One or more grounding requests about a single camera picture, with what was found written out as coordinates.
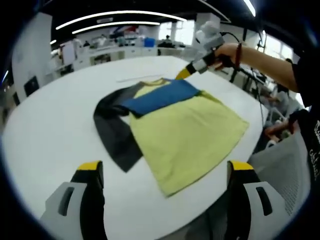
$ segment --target desk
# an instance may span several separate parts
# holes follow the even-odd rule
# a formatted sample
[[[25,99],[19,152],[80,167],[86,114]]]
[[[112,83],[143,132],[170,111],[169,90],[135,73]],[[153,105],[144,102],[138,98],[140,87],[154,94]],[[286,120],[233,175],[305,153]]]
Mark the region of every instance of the desk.
[[[128,173],[114,163],[93,120],[97,103],[111,92],[161,76],[173,79],[187,64],[173,56],[103,63],[65,75],[23,101],[9,117],[3,147],[11,180],[29,211],[39,218],[57,187],[70,181],[79,165],[95,160],[103,161],[104,226],[109,240],[161,238],[212,205],[227,189],[227,161],[248,161],[262,132],[260,104],[250,95],[209,71],[187,79],[250,126],[225,160],[169,198],[161,193],[143,158]],[[266,118],[268,110],[263,107],[263,111]]]

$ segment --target office room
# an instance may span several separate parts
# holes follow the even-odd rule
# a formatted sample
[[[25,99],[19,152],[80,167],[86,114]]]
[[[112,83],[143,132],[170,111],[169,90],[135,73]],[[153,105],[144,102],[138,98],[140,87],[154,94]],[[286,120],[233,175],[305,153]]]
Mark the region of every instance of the office room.
[[[287,0],[8,3],[4,239],[315,232],[314,8]]]

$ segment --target shirt sleeve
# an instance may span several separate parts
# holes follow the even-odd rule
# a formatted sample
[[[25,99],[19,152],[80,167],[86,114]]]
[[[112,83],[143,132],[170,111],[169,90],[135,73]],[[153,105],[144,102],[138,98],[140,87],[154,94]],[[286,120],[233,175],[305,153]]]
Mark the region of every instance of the shirt sleeve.
[[[319,54],[319,49],[315,49],[311,53],[304,54],[298,64],[292,65],[294,78],[305,107],[316,104],[319,99],[317,92],[320,89],[319,73],[317,73],[320,67]]]

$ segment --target human arm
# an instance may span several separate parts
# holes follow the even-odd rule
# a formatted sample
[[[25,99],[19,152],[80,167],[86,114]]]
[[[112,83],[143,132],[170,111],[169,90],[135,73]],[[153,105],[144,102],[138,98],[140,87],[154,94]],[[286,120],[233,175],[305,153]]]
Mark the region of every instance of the human arm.
[[[225,43],[215,51],[215,55],[229,56],[232,62],[235,63],[237,48],[237,44]],[[254,69],[258,69],[261,73],[268,75],[279,84],[294,92],[299,91],[292,64],[287,61],[266,55],[253,48],[242,46],[240,62],[249,65]]]

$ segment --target round table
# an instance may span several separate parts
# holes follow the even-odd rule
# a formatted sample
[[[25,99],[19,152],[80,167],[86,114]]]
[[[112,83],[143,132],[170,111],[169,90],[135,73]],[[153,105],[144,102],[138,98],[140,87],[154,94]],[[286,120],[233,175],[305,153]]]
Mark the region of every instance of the round table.
[[[81,69],[42,87],[11,114],[3,133],[5,163],[24,206],[36,218],[45,201],[84,162],[103,161],[104,228],[109,240],[152,240],[188,224],[227,189],[227,161],[248,161],[262,132],[260,104],[212,72],[187,80],[250,123],[231,153],[212,171],[171,197],[160,191],[144,158],[127,173],[109,157],[93,120],[100,99],[138,81],[174,79],[188,63],[149,56]],[[268,110],[263,107],[264,120]]]

